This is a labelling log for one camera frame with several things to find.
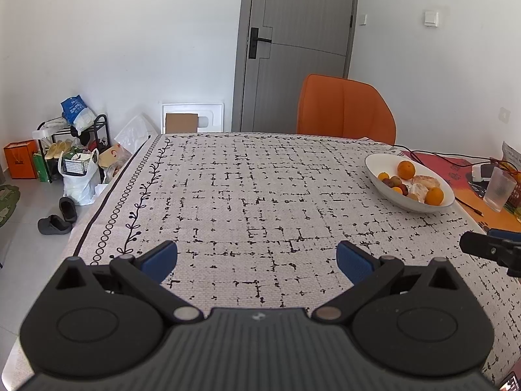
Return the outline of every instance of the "slipper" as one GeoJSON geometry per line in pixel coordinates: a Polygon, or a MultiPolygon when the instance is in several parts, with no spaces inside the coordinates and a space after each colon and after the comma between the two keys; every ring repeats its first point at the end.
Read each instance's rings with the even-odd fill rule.
{"type": "Polygon", "coordinates": [[[60,210],[65,222],[74,223],[77,221],[76,206],[69,197],[60,198],[60,210]]]}
{"type": "Polygon", "coordinates": [[[71,232],[71,230],[71,223],[65,222],[57,215],[50,215],[38,221],[38,231],[40,231],[42,235],[65,235],[71,232]]]}
{"type": "Polygon", "coordinates": [[[57,143],[52,143],[47,150],[47,153],[45,153],[45,160],[51,160],[54,158],[54,155],[56,154],[56,150],[58,149],[57,143]]]}
{"type": "Polygon", "coordinates": [[[62,154],[69,152],[71,146],[72,146],[72,141],[70,141],[70,140],[61,141],[58,144],[58,148],[56,149],[56,152],[54,153],[54,158],[59,159],[62,156],[62,154]]]}

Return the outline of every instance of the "metal pivot screw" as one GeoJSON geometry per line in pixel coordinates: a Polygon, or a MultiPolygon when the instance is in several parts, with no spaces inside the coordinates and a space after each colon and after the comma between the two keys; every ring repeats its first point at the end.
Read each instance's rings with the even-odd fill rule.
{"type": "Polygon", "coordinates": [[[252,316],[252,319],[254,321],[257,321],[257,322],[260,322],[261,320],[263,320],[264,318],[266,318],[266,315],[264,313],[257,313],[255,315],[252,316]]]}
{"type": "Polygon", "coordinates": [[[334,321],[342,316],[340,309],[329,305],[318,308],[316,314],[324,321],[334,321]]]}
{"type": "Polygon", "coordinates": [[[180,321],[192,321],[199,316],[199,310],[195,307],[183,306],[174,310],[174,317],[180,321]]]}

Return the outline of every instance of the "door handle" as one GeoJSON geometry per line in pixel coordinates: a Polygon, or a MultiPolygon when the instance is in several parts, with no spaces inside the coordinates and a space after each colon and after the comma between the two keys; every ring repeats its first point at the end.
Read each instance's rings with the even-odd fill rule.
{"type": "Polygon", "coordinates": [[[272,40],[268,38],[259,38],[259,28],[251,28],[249,31],[249,51],[248,58],[257,58],[257,43],[262,41],[263,43],[271,43],[272,40]]]}

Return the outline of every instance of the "clear plastic cup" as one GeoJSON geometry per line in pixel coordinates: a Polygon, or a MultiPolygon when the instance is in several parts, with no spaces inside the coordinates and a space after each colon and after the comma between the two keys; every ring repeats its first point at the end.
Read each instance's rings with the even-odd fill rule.
{"type": "Polygon", "coordinates": [[[499,167],[494,167],[483,201],[492,210],[501,211],[516,185],[517,182],[512,175],[499,167]]]}

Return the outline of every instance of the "orange shopping bag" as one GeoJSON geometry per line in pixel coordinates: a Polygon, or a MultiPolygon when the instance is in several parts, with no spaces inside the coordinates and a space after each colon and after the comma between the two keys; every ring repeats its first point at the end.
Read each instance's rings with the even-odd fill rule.
{"type": "Polygon", "coordinates": [[[38,177],[35,163],[33,162],[33,154],[35,152],[37,152],[36,142],[33,140],[11,143],[4,147],[11,178],[36,179],[38,177]]]}

